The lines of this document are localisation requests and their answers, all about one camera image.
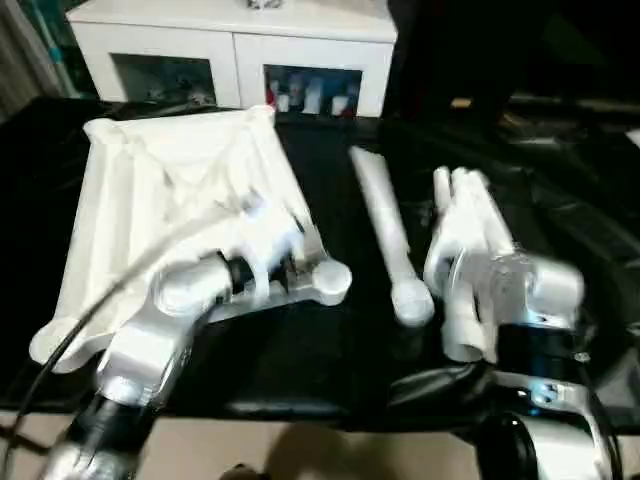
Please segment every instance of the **black plastic sheet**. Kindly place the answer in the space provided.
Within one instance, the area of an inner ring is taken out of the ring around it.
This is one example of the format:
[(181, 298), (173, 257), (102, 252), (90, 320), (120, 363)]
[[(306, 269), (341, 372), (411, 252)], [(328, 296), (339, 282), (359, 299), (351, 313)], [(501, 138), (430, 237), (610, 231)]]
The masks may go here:
[[(28, 344), (51, 320), (62, 280), (88, 152), (82, 125), (192, 111), (41, 99), (0, 128), (10, 280), (0, 408), (15, 408), (37, 372)], [(361, 144), (387, 158), (419, 271), (433, 228), (431, 175), (440, 165), (481, 169), (517, 241), (580, 268), (589, 372), (617, 430), (640, 432), (640, 150), (626, 137), (522, 137), (460, 118), (416, 127), (284, 116), (277, 131), (325, 247), (349, 265), (354, 283), (336, 307), (309, 302), (207, 327), (168, 413), (395, 431), (452, 430), (483, 418), (490, 370), (446, 360), (439, 313), (421, 355), (394, 355), (389, 280), (348, 156)], [(53, 377), (36, 408), (73, 410), (95, 365)]]

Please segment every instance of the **white 3d-printed part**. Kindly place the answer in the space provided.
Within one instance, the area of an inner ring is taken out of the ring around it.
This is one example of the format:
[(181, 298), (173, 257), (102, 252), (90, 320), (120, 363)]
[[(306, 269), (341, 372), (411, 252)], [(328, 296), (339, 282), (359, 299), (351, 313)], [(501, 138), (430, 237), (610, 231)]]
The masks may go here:
[[(237, 211), (248, 195), (284, 205), (303, 226), (312, 226), (273, 128), (273, 114), (270, 107), (254, 107), (125, 122), (98, 119), (85, 125), (91, 148), (71, 245), (54, 317), (31, 341), (35, 361), (46, 362), (82, 313), (145, 249), (189, 220), (212, 218), (211, 227), (172, 248), (103, 308), (56, 372), (75, 370), (106, 348), (139, 309), (153, 273), (163, 265), (237, 244), (238, 229), (214, 219)], [(304, 256), (303, 251), (293, 254)]]
[(409, 243), (386, 161), (360, 147), (351, 147), (349, 153), (392, 283), (396, 318), (405, 327), (422, 327), (433, 316), (433, 299), (409, 261)]

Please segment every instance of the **white mounting plate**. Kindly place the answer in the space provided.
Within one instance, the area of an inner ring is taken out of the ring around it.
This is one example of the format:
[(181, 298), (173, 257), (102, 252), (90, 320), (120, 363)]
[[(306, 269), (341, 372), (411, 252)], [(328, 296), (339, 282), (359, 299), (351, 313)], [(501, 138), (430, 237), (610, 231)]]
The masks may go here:
[[(312, 249), (302, 246), (293, 252), (296, 263), (311, 261), (305, 258), (311, 250), (313, 263), (328, 260), (273, 119), (273, 109), (260, 106), (183, 117), (88, 122), (84, 130), (91, 147), (58, 304), (53, 319), (33, 337), (31, 357), (46, 362), (82, 313), (158, 239), (186, 221), (237, 208), (250, 192), (284, 204), (314, 237), (305, 239)], [(212, 223), (167, 252), (96, 315), (55, 371), (73, 371), (105, 349), (113, 333), (142, 305), (159, 268), (213, 249), (231, 248), (228, 230), (224, 222)], [(345, 275), (350, 284), (348, 269)], [(339, 303), (346, 289), (342, 296), (322, 303)], [(270, 303), (314, 298), (324, 297), (322, 292), (312, 292)], [(248, 310), (241, 305), (223, 317)]]

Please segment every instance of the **floor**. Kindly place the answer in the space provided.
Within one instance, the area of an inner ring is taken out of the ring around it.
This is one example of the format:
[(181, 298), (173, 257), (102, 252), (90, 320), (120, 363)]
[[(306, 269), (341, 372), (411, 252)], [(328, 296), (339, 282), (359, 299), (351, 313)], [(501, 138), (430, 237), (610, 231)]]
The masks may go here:
[[(1, 415), (3, 424), (9, 416)], [(51, 443), (69, 419), (32, 415), (24, 433)], [(626, 472), (640, 473), (640, 438), (622, 438)], [(339, 433), (302, 424), (163, 419), (138, 480), (212, 480), (238, 463), (274, 480), (477, 480), (474, 450), (449, 434)], [(35, 479), (41, 459), (19, 451), (13, 479)]]

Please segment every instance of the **black cable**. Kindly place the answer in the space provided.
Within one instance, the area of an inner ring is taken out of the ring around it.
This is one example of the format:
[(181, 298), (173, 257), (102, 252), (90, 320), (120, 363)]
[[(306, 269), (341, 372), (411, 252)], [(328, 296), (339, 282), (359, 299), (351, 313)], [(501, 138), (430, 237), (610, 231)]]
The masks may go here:
[(47, 379), (47, 376), (49, 376), (53, 372), (54, 367), (67, 351), (71, 343), (73, 343), (78, 334), (84, 329), (84, 327), (87, 326), (87, 324), (95, 317), (96, 313), (98, 313), (116, 293), (121, 291), (131, 280), (137, 278), (142, 272), (153, 265), (153, 263), (155, 263), (169, 247), (171, 247), (177, 241), (183, 239), (185, 235), (198, 231), (200, 228), (202, 228), (203, 225), (210, 225), (210, 221), (211, 219), (207, 223), (202, 223), (203, 219), (197, 219), (187, 222), (186, 224), (178, 228), (174, 233), (162, 239), (154, 246), (150, 247), (136, 262), (131, 265), (131, 267), (129, 267), (129, 269), (122, 275), (122, 277), (120, 277), (120, 279), (115, 282), (104, 293), (104, 295), (80, 317), (78, 323), (75, 324), (75, 326), (71, 329), (67, 336), (53, 351), (47, 362), (43, 365), (42, 369), (31, 384), (29, 391), (22, 399), (13, 424), (8, 429), (7, 446), (5, 447), (4, 451), (2, 470), (0, 471), (0, 480), (9, 480), (12, 466), (12, 454), (19, 443), (20, 427), (24, 423), (25, 416), (30, 411), (31, 404), (33, 403), (36, 393), (38, 392), (44, 381)]
[[(581, 353), (581, 350), (582, 350), (580, 348), (577, 348), (577, 345), (578, 345), (578, 341), (577, 341), (577, 338), (574, 336), (573, 337), (574, 355)], [(624, 480), (622, 456), (620, 454), (620, 444), (618, 443), (618, 437), (615, 434), (611, 417), (609, 416), (607, 409), (604, 407), (604, 405), (600, 401), (596, 388), (593, 385), (593, 382), (591, 381), (591, 377), (589, 377), (589, 374), (587, 372), (587, 369), (584, 363), (580, 362), (578, 371), (580, 373), (580, 377), (583, 385), (587, 388), (587, 391), (589, 392), (590, 403), (591, 403), (590, 405), (591, 413), (593, 414), (593, 418), (598, 424), (598, 427), (601, 430), (600, 433), (602, 434), (603, 440), (605, 441), (607, 453), (609, 455), (609, 459), (611, 463), (611, 478), (612, 480)]]
[[(22, 369), (14, 376), (13, 380), (6, 388), (6, 391), (3, 396), (3, 401), (6, 402), (9, 399), (13, 392), (15, 392), (16, 387), (19, 385), (21, 381), (24, 380), (25, 373), (29, 370), (28, 362), (22, 366)], [(3, 440), (9, 439), (9, 429), (5, 425), (0, 425), (0, 438)], [(34, 440), (29, 438), (26, 435), (18, 435), (18, 446), (20, 448), (24, 448), (25, 450), (30, 451), (36, 455), (46, 456), (51, 450), (51, 446), (43, 445), (38, 440)]]

